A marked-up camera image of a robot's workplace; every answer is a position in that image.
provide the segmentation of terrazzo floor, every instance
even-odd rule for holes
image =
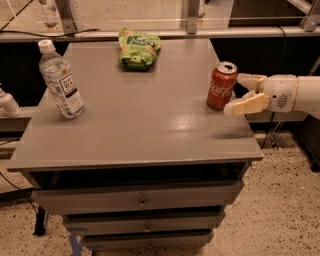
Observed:
[[[265,134],[255,131],[262,145]],[[309,155],[290,130],[270,143],[264,158],[248,169],[244,188],[225,209],[226,217],[204,247],[170,247],[98,252],[98,256],[260,256],[320,255],[320,173],[310,171]],[[21,188],[30,185],[19,174],[1,173]],[[0,177],[0,192],[15,190]],[[71,255],[69,233],[59,216],[49,216],[46,234],[33,236],[35,212],[27,201],[0,205],[0,255]],[[81,255],[91,255],[83,249]]]

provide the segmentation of coca-cola can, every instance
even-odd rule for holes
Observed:
[[[207,104],[214,110],[223,110],[230,101],[234,85],[237,81],[237,66],[231,62],[218,63],[212,71]]]

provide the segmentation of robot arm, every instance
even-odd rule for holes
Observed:
[[[238,82],[249,92],[225,106],[228,115],[304,111],[320,119],[320,77],[239,74]]]

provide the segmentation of plastic bottle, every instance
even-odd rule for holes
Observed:
[[[22,110],[19,107],[16,100],[12,97],[10,93],[5,93],[0,88],[0,106],[7,114],[7,116],[14,117],[21,114]]]
[[[41,40],[38,46],[40,72],[62,115],[68,119],[81,115],[84,105],[70,63],[56,52],[51,40]]]

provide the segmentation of snack bag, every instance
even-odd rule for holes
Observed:
[[[154,63],[161,46],[158,36],[121,28],[118,37],[120,63],[135,70],[146,70]]]

